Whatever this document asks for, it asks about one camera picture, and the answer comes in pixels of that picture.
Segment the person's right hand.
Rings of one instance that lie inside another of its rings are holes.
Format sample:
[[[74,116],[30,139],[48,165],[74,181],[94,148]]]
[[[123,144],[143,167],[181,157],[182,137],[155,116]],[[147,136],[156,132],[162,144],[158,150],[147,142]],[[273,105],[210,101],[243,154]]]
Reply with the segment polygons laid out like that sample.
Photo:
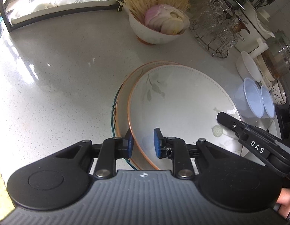
[[[280,207],[278,213],[286,220],[290,219],[290,189],[282,188],[280,196],[276,202]]]

